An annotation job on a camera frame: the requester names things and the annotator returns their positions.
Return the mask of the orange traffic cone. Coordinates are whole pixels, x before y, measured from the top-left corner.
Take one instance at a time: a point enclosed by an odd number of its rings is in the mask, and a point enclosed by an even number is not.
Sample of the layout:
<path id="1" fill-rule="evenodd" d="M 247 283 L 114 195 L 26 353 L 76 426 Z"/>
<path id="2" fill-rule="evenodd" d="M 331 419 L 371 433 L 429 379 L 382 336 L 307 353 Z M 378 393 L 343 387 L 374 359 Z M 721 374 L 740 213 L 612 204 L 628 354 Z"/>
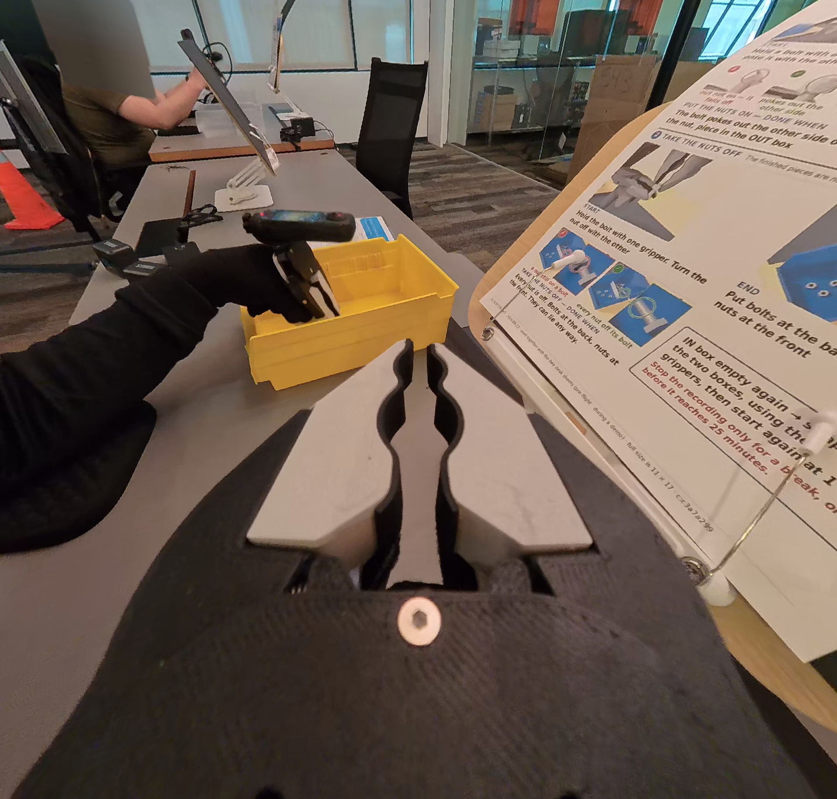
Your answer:
<path id="1" fill-rule="evenodd" d="M 9 230 L 46 230 L 65 221 L 51 208 L 16 166 L 1 152 L 1 191 L 14 217 L 4 224 Z"/>

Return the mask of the black office chair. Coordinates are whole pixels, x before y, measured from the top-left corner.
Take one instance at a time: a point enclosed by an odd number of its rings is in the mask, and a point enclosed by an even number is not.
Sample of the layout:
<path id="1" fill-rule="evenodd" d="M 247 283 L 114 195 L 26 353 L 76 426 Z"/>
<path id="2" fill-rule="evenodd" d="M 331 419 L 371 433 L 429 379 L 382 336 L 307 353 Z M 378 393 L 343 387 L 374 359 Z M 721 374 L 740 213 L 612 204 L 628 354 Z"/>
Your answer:
<path id="1" fill-rule="evenodd" d="M 389 63 L 371 59 L 367 101 L 355 166 L 408 218 L 409 169 L 424 102 L 428 63 Z"/>

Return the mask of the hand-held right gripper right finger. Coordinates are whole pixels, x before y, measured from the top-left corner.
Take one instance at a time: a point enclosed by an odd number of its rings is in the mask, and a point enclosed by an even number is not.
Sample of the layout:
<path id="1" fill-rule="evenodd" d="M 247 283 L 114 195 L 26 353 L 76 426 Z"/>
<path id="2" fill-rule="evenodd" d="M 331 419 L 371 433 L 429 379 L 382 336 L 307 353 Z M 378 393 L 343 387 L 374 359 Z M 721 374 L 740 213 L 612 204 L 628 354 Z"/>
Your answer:
<path id="1" fill-rule="evenodd" d="M 442 575 L 589 550 L 591 533 L 523 405 L 442 344 L 428 347 L 428 383 L 448 445 L 435 505 Z"/>

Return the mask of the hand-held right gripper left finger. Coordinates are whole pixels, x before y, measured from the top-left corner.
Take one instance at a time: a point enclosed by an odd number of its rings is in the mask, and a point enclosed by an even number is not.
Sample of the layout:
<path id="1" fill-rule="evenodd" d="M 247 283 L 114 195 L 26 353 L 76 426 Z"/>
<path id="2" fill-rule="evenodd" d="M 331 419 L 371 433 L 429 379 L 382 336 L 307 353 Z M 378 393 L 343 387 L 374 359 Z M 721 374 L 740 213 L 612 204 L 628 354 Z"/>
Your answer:
<path id="1" fill-rule="evenodd" d="M 403 497 L 392 438 L 405 422 L 413 342 L 401 340 L 320 399 L 247 532 L 249 543 L 391 570 Z"/>

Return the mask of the printed instruction sheet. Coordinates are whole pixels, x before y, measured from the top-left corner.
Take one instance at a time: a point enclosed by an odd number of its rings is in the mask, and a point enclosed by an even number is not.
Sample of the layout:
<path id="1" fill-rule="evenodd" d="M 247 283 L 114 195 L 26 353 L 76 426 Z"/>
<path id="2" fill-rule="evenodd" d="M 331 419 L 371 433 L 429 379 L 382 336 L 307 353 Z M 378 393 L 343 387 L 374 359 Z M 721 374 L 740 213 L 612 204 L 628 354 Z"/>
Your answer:
<path id="1" fill-rule="evenodd" d="M 818 0 L 629 130 L 480 301 L 536 410 L 803 662 L 836 643 L 835 30 Z"/>

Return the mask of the tilted document stand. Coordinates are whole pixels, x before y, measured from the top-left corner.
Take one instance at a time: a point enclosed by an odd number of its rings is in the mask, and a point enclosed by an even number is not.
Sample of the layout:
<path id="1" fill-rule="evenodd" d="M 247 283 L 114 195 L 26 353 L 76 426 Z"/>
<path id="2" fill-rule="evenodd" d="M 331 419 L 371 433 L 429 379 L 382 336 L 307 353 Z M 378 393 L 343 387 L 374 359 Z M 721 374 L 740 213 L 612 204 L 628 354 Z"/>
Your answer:
<path id="1" fill-rule="evenodd" d="M 283 33 L 286 21 L 289 18 L 289 13 L 292 10 L 296 0 L 286 0 L 280 9 L 274 26 L 273 39 L 271 45 L 271 60 L 269 63 L 268 72 L 268 88 L 274 95 L 279 94 L 279 80 L 281 74 L 281 61 L 284 52 Z"/>
<path id="2" fill-rule="evenodd" d="M 236 102 L 224 79 L 204 55 L 194 40 L 189 29 L 181 31 L 179 47 L 191 61 L 194 69 L 202 76 L 210 92 L 224 108 L 245 141 L 254 149 L 255 159 L 231 177 L 226 187 L 215 193 L 215 206 L 220 212 L 241 209 L 262 209 L 273 205 L 273 197 L 267 185 L 262 182 L 267 177 L 276 176 L 279 159 L 275 149 L 250 121 L 239 103 Z"/>

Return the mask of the white stand with instruction sheet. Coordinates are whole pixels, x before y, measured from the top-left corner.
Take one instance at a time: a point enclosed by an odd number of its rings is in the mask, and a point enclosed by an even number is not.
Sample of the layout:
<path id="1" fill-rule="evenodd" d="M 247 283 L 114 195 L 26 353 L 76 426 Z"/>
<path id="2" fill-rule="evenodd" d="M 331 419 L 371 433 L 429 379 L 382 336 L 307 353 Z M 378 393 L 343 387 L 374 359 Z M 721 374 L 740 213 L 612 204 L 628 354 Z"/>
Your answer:
<path id="1" fill-rule="evenodd" d="M 535 218 L 510 248 L 483 276 L 468 306 L 470 332 L 478 344 L 522 394 L 524 406 L 543 416 L 591 462 L 635 501 L 654 523 L 677 555 L 685 552 L 686 540 L 675 530 L 674 521 L 650 496 L 648 490 L 605 445 L 582 416 L 578 407 L 554 389 L 538 373 L 505 333 L 484 337 L 494 328 L 482 298 L 504 280 L 508 270 L 532 250 L 547 230 L 570 210 L 573 202 L 622 150 L 668 107 L 667 103 L 643 113 L 626 124 L 599 150 L 588 165 Z M 740 595 L 729 605 L 704 604 L 727 651 L 765 689 L 794 711 L 804 723 L 825 731 L 836 730 L 836 693 L 810 663 L 802 662 L 781 637 Z"/>

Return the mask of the black swivel chair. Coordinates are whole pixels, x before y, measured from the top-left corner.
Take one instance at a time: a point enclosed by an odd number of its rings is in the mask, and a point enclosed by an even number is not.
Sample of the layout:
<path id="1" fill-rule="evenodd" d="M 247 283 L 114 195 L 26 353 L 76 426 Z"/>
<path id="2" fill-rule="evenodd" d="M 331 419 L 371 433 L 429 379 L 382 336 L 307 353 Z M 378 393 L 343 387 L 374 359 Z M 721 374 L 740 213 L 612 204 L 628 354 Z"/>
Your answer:
<path id="1" fill-rule="evenodd" d="M 44 150 L 24 117 L 22 102 L 3 107 L 17 149 L 43 183 L 57 211 L 78 231 L 91 216 L 119 223 L 131 197 L 104 170 L 71 123 L 57 68 L 29 56 L 14 58 L 14 62 L 65 149 L 64 153 Z"/>

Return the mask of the grey tilted board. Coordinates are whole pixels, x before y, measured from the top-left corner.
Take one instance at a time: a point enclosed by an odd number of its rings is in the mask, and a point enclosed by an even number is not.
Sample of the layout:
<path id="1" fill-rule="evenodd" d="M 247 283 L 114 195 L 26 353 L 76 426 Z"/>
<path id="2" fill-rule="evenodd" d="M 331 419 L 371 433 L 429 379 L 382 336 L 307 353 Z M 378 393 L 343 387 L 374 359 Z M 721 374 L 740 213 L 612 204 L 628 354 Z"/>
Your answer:
<path id="1" fill-rule="evenodd" d="M 4 40 L 1 41 L 1 79 L 5 97 L 15 103 L 37 145 L 45 152 L 67 156 L 65 146 L 17 67 Z"/>

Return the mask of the person's left hand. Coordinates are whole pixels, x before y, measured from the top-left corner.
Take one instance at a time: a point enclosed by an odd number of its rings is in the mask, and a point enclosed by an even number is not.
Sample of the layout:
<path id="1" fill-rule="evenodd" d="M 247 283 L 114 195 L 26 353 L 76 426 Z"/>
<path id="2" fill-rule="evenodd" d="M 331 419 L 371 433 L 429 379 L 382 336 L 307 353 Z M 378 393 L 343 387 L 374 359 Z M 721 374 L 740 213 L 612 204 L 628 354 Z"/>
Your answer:
<path id="1" fill-rule="evenodd" d="M 176 263 L 171 271 L 216 308 L 236 304 L 252 317 L 272 312 L 293 324 L 313 319 L 310 306 L 296 297 L 280 275 L 267 246 L 211 249 Z"/>

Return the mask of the orange resin printer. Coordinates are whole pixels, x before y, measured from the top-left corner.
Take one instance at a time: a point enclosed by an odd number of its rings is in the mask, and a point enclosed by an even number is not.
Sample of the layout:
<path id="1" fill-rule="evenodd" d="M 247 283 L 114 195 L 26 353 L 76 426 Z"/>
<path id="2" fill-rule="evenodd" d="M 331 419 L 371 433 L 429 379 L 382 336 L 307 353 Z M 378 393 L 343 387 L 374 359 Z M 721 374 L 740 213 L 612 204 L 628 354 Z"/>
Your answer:
<path id="1" fill-rule="evenodd" d="M 664 0 L 619 0 L 619 11 L 627 13 L 626 34 L 649 37 L 654 33 Z"/>
<path id="2" fill-rule="evenodd" d="M 509 37 L 552 37 L 561 0 L 511 0 Z"/>

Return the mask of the black steel column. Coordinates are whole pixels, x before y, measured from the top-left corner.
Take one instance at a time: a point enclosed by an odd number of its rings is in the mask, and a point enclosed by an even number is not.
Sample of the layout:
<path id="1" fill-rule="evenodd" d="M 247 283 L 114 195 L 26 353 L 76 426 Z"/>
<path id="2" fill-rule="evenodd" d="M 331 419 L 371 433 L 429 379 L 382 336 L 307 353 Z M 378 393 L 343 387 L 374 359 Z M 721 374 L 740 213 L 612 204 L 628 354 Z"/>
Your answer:
<path id="1" fill-rule="evenodd" d="M 645 107 L 646 112 L 664 103 L 664 98 L 685 48 L 685 42 L 700 8 L 700 4 L 701 0 L 683 0 L 683 4 L 680 7 L 673 26 L 669 43 L 660 61 L 659 70 L 657 71 L 654 84 L 648 96 Z"/>

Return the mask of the cardboard box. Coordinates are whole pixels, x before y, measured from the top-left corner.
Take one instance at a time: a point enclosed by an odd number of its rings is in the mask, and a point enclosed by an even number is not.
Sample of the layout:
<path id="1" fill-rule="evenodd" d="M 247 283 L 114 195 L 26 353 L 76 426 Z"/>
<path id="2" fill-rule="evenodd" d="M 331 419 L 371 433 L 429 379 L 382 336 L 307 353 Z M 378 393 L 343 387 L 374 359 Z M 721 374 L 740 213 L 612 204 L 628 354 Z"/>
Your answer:
<path id="1" fill-rule="evenodd" d="M 597 58 L 568 171 L 569 182 L 613 135 L 646 111 L 661 61 L 657 55 Z"/>

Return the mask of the yellow plastic bin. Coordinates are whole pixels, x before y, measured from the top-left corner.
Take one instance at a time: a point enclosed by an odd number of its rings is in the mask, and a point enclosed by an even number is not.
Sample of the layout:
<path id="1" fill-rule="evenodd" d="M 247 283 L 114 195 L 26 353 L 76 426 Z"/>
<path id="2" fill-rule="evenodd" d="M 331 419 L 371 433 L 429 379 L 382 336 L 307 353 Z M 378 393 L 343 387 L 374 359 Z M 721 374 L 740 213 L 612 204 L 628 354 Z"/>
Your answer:
<path id="1" fill-rule="evenodd" d="M 444 343 L 457 284 L 405 236 L 320 245 L 340 316 L 305 324 L 242 307 L 250 373 L 274 389 L 360 369 L 403 339 Z"/>

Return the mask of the person's left forearm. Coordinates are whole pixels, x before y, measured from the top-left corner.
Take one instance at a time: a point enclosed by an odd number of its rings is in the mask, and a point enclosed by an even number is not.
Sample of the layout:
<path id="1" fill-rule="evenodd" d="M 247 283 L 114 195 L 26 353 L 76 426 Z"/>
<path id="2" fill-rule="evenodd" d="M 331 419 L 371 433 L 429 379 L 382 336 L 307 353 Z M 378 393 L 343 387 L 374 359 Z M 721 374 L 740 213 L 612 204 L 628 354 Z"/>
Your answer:
<path id="1" fill-rule="evenodd" d="M 222 296 L 206 279 L 160 271 L 83 322 L 2 355 L 2 497 L 72 458 L 159 386 L 203 339 Z"/>

